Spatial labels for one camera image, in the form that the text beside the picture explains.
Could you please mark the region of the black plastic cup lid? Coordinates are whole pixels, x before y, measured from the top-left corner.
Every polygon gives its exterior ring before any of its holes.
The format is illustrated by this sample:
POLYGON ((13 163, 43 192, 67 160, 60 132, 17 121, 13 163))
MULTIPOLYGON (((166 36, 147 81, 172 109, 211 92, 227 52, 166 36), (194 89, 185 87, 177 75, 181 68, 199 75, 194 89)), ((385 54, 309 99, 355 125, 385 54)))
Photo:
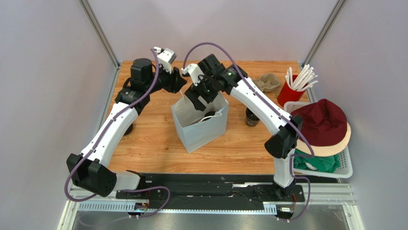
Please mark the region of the black plastic cup lid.
POLYGON ((219 113, 218 111, 209 111, 205 114, 204 119, 210 119, 212 117, 217 117, 222 115, 221 113, 219 113))

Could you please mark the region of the white paper bag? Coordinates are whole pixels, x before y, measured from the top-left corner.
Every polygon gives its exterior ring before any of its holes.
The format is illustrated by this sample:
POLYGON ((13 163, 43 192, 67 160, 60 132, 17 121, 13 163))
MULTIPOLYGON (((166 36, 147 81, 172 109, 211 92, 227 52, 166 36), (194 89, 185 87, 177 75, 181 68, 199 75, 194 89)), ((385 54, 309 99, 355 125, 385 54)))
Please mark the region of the white paper bag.
POLYGON ((195 110, 184 94, 170 108, 178 137, 188 153, 196 151, 226 132, 229 103, 220 92, 213 102, 206 105, 203 112, 195 110), (204 119, 209 111, 218 111, 222 115, 204 119))

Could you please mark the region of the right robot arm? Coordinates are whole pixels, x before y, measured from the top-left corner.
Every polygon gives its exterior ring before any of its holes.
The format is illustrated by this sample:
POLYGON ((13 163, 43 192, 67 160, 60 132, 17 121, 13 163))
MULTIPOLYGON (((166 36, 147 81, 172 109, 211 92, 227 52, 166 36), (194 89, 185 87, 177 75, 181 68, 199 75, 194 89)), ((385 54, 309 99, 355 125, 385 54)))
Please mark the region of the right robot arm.
POLYGON ((271 133, 264 146, 273 157, 273 194, 278 199, 293 197, 295 179, 291 157, 295 152, 303 120, 271 101, 237 64, 226 68, 210 54, 198 64, 183 65, 181 74, 192 79, 185 95, 194 108, 204 111, 216 95, 225 92, 244 104, 271 133))

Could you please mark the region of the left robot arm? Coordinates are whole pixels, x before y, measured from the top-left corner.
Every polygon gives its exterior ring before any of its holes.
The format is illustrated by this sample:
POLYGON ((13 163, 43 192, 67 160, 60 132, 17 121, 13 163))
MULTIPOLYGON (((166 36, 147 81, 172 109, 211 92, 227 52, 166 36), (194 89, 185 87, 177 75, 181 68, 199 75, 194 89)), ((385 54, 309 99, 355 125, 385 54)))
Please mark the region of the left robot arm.
POLYGON ((187 81, 173 60, 157 57, 156 69, 150 59, 139 58, 131 66, 131 76, 118 93, 112 110, 92 141, 79 154, 67 158, 66 184, 106 197, 113 191, 136 191, 143 176, 137 172, 113 172, 107 167, 121 138, 132 131, 133 122, 150 101, 150 94, 162 89, 177 93, 187 81))

